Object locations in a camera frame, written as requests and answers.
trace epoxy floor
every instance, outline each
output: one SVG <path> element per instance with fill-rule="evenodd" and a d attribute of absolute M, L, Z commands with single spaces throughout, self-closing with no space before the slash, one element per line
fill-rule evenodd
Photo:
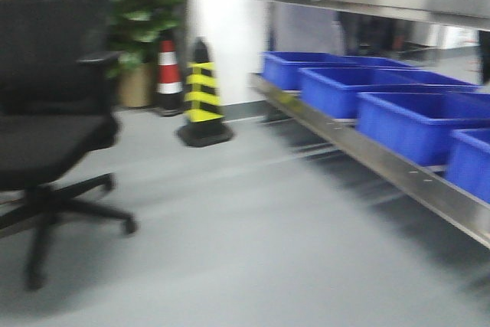
<path fill-rule="evenodd" d="M 37 293 L 21 279 L 31 232 L 0 239 L 1 327 L 490 324 L 490 250 L 292 120 L 189 149 L 181 117 L 119 117 L 119 144 L 61 184 L 115 172 L 100 202 L 140 231 L 60 225 Z"/>

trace baseboard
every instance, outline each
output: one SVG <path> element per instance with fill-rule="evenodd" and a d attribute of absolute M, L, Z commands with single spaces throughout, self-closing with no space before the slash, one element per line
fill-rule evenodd
<path fill-rule="evenodd" d="M 265 101 L 254 101 L 252 103 L 236 103 L 223 106 L 225 120 L 237 120 L 253 118 L 264 114 Z"/>

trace chair armrest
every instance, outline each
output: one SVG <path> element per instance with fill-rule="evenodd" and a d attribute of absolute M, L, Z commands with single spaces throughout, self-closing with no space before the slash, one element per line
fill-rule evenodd
<path fill-rule="evenodd" d="M 117 61 L 122 54 L 122 51 L 100 51 L 81 57 L 77 63 L 92 67 L 105 67 Z"/>

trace chair caster wheel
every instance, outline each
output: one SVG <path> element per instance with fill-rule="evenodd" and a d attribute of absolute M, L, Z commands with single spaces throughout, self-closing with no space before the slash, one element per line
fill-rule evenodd
<path fill-rule="evenodd" d="M 138 224 L 134 220 L 134 218 L 128 218 L 124 221 L 124 234 L 130 235 L 135 233 L 138 230 Z"/>
<path fill-rule="evenodd" d="M 107 181 L 104 183 L 104 191 L 109 192 L 112 191 L 116 187 L 116 181 L 114 180 L 114 175 L 108 174 Z"/>
<path fill-rule="evenodd" d="M 38 272 L 30 272 L 27 276 L 28 291 L 37 291 L 46 283 L 46 276 Z"/>

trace potted plant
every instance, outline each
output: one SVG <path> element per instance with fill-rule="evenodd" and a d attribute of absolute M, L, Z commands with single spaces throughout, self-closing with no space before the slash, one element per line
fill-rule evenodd
<path fill-rule="evenodd" d="M 181 25 L 175 11 L 185 0 L 112 0 L 109 48 L 125 51 L 109 77 L 119 78 L 119 98 L 130 107 L 152 100 L 158 42 L 163 32 Z"/>

